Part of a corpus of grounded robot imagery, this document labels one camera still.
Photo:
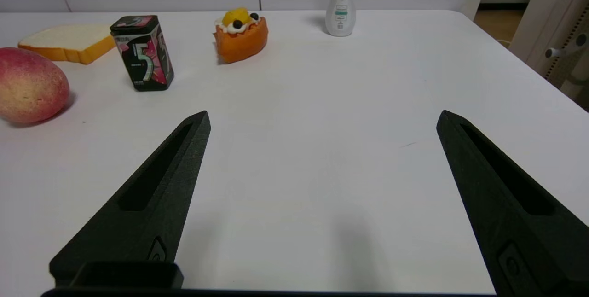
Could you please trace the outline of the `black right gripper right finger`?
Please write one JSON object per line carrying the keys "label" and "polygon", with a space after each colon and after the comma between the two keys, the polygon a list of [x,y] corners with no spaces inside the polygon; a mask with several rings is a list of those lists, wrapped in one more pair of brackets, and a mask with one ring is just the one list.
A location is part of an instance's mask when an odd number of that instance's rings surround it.
{"label": "black right gripper right finger", "polygon": [[436,131],[496,294],[588,295],[588,226],[467,119]]}

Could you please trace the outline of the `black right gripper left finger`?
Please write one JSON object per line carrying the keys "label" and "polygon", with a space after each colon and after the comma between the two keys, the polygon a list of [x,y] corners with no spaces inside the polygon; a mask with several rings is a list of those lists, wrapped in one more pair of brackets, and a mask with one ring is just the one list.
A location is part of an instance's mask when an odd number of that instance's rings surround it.
{"label": "black right gripper left finger", "polygon": [[57,287],[91,262],[173,263],[211,125],[183,120],[50,261]]}

